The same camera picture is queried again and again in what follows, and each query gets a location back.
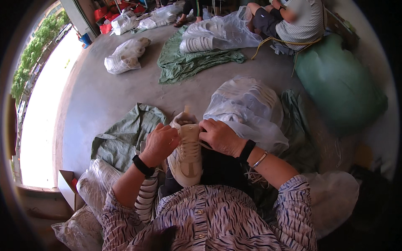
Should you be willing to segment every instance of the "silver bangle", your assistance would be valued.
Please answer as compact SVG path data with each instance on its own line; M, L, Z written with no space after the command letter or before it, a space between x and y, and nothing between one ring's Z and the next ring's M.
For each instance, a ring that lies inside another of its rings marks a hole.
M256 167L261 163L261 161L263 161L263 159L264 159L267 155L268 155L268 153L267 153L267 152L264 152L264 155L261 157L261 159L259 159L259 160L251 167L251 169L256 168Z

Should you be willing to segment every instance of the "shoe tongue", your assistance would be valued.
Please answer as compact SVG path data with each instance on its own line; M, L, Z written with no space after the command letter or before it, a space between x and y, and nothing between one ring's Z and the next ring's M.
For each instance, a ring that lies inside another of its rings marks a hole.
M198 135L200 133L200 128L197 124L185 124L181 126L181 135L188 138L193 139L194 141L198 141Z

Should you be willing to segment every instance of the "shorts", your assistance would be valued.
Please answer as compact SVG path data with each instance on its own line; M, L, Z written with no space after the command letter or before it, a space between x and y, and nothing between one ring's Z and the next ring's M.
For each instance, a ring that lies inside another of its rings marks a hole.
M253 25L267 36L281 39L276 32L276 25L282 20L279 10L272 9L268 13L264 8L259 8L255 12Z

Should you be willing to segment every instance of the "sandal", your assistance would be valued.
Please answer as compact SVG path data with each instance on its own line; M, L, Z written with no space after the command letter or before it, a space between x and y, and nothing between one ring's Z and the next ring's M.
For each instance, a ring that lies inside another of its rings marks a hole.
M177 28L180 28L180 27L182 27L183 25L185 25L186 23L187 23L187 20L186 20L186 21L179 20L179 21L177 21L177 23L175 23L173 26L174 26L174 27L177 27Z

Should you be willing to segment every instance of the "black wristband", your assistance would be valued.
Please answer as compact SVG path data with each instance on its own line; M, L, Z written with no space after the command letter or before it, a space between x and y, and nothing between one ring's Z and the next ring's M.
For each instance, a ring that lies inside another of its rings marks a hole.
M138 155L134 156L133 162L134 165L137 167L137 169L140 170L140 172L142 172L143 174L145 174L145 177L150 177L154 174L155 168L147 167L147 165L144 164L144 162L142 162L142 160L139 158Z
M249 139L244 146L242 152L240 153L240 156L236 158L240 162L240 164L248 165L247 159L250 156L250 153L254 149L254 147L255 142Z

